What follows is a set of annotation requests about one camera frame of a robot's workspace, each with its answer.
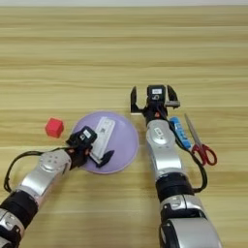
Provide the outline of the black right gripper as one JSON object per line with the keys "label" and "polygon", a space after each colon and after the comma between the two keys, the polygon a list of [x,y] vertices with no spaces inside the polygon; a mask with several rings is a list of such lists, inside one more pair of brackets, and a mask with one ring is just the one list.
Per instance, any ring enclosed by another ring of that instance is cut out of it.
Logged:
{"label": "black right gripper", "polygon": [[177,109],[180,107],[180,102],[177,101],[177,94],[173,90],[173,88],[168,85],[168,96],[170,101],[166,101],[164,104],[162,102],[151,102],[145,106],[142,110],[137,106],[137,88],[134,86],[131,91],[131,113],[132,114],[140,114],[142,113],[145,122],[149,123],[153,120],[168,120],[168,108]]}

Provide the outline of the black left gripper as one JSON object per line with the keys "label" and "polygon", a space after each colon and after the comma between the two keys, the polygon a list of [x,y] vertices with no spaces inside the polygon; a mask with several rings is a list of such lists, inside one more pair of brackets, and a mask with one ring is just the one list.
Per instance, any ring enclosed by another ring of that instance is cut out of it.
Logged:
{"label": "black left gripper", "polygon": [[[78,132],[71,134],[69,138],[66,140],[66,143],[69,146],[75,146],[78,143]],[[92,150],[92,145],[88,147],[83,147],[83,146],[69,147],[67,149],[67,154],[71,159],[71,169],[73,170],[75,168],[85,165],[87,161],[90,159],[91,150]],[[101,168],[105,164],[107,164],[113,154],[114,154],[113,150],[110,150],[109,152],[105,153],[98,167]]]}

